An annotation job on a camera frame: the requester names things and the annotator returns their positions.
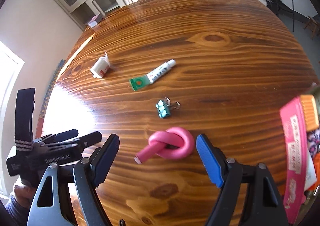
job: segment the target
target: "pink knotted tube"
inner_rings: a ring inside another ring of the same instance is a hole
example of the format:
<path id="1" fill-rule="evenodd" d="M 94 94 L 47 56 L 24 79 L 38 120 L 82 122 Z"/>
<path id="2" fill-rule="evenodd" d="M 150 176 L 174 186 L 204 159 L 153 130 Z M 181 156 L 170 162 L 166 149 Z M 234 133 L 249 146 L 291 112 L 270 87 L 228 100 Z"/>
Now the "pink knotted tube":
<path id="1" fill-rule="evenodd" d="M 157 131 L 148 139 L 149 145 L 139 151 L 134 160 L 141 164 L 154 154 L 165 159 L 181 159 L 190 155 L 195 148 L 195 140 L 191 133 L 181 127 L 172 127 L 166 131 Z M 167 144 L 178 147 L 166 148 Z"/>

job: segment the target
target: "wooden table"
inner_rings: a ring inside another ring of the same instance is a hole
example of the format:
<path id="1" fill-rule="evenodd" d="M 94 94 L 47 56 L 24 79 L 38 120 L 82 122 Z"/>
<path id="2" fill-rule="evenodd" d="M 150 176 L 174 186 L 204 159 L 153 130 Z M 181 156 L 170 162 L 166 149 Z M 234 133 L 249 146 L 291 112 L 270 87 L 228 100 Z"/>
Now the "wooden table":
<path id="1" fill-rule="evenodd" d="M 78 48 L 86 42 L 81 50 Z M 108 51 L 112 69 L 103 79 L 90 68 Z M 168 74 L 139 91 L 129 79 L 170 59 Z M 202 226 L 219 190 L 210 183 L 196 150 L 183 160 L 134 155 L 157 130 L 205 133 L 227 157 L 267 164 L 280 193 L 286 150 L 279 108 L 317 77 L 285 25 L 257 0 L 143 0 L 83 32 L 49 101 L 44 133 L 76 128 L 120 137 L 120 150 L 97 193 L 113 225 Z M 155 103 L 181 104 L 160 119 Z M 90 155 L 93 147 L 85 151 Z M 85 225 L 71 189 L 78 222 Z M 245 186 L 231 221 L 236 225 Z"/>

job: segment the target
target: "baseboard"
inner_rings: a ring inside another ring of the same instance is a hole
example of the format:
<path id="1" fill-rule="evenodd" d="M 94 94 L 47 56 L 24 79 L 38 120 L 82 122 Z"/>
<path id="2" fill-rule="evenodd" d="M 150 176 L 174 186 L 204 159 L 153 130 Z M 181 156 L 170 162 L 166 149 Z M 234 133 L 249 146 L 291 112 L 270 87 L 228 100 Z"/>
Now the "baseboard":
<path id="1" fill-rule="evenodd" d="M 279 10 L 279 13 L 292 18 L 292 13 L 282 11 L 282 10 Z M 297 12 L 294 12 L 294 19 L 297 21 L 300 21 L 304 24 L 306 24 L 309 20 L 309 18 L 307 18 L 306 16 L 302 15 L 301 13 L 297 13 Z"/>

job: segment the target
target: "blue gripper pad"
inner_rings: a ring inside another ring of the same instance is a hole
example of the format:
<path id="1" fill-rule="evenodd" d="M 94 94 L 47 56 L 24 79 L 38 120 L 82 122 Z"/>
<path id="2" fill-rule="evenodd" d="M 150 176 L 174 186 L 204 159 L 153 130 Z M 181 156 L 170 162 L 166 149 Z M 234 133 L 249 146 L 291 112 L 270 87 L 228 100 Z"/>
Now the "blue gripper pad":
<path id="1" fill-rule="evenodd" d="M 200 134 L 196 139 L 196 148 L 202 160 L 204 168 L 212 183 L 216 184 L 218 188 L 223 186 L 224 180 L 222 177 L 222 167 L 216 159 L 214 152 L 215 148 L 205 134 Z"/>
<path id="2" fill-rule="evenodd" d="M 120 139 L 118 135 L 111 134 L 92 160 L 91 168 L 94 170 L 95 174 L 92 179 L 94 187 L 98 187 L 100 183 L 105 181 L 113 160 L 118 153 L 119 146 Z"/>

